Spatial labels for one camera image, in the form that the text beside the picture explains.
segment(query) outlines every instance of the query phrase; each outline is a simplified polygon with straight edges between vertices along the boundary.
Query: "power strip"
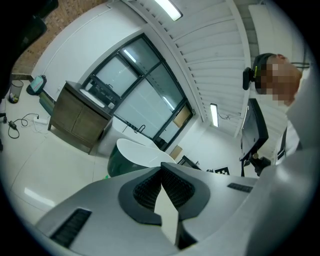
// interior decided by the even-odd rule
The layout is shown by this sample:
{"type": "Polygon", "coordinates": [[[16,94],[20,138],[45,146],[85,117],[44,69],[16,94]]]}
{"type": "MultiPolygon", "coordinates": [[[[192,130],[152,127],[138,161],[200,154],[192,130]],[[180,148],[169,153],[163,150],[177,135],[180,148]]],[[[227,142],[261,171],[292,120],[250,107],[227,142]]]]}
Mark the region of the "power strip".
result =
{"type": "Polygon", "coordinates": [[[35,124],[40,124],[40,125],[47,125],[48,124],[47,119],[43,119],[43,118],[37,119],[36,116],[33,118],[33,121],[35,124]]]}

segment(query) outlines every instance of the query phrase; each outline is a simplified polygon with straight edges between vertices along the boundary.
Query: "white floor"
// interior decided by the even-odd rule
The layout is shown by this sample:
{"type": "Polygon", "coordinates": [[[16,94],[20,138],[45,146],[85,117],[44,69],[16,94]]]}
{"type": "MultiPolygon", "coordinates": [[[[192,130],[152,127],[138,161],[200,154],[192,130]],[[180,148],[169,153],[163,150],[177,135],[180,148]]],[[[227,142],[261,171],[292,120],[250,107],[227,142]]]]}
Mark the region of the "white floor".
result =
{"type": "MultiPolygon", "coordinates": [[[[28,113],[49,119],[39,97],[27,94],[29,82],[23,82],[18,103],[2,100],[0,113],[6,112],[8,122],[28,113]]],[[[8,136],[9,125],[0,119],[0,138],[4,147],[0,154],[0,176],[16,213],[34,225],[46,212],[81,188],[104,179],[108,175],[108,158],[97,154],[96,148],[88,155],[85,147],[74,145],[54,127],[48,132],[48,125],[35,126],[31,121],[33,118],[34,115],[27,116],[28,127],[22,127],[19,120],[15,122],[20,132],[17,139],[8,136]]],[[[10,129],[10,135],[14,137],[17,133],[10,129]]],[[[157,198],[155,212],[162,216],[161,228],[174,243],[178,212],[163,189],[157,198]]]]}

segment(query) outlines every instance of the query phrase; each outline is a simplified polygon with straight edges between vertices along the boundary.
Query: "black grille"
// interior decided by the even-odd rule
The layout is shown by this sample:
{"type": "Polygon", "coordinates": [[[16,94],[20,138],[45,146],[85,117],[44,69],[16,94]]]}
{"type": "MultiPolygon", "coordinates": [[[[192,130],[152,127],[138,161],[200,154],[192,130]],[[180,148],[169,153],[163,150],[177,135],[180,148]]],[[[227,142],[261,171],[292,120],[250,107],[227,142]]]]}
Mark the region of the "black grille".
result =
{"type": "Polygon", "coordinates": [[[77,209],[51,236],[51,239],[59,245],[68,248],[82,229],[92,212],[85,209],[77,209]]]}
{"type": "Polygon", "coordinates": [[[228,185],[228,188],[231,188],[231,189],[234,189],[234,190],[243,191],[243,192],[247,192],[247,193],[250,193],[251,190],[253,189],[252,186],[246,186],[246,185],[241,185],[241,184],[237,184],[237,183],[230,183],[228,185]]]}
{"type": "Polygon", "coordinates": [[[162,170],[162,186],[174,207],[178,210],[195,193],[195,187],[169,170],[162,170]]]}
{"type": "Polygon", "coordinates": [[[160,190],[161,172],[158,171],[135,186],[133,190],[133,197],[140,205],[154,212],[160,190]]]}

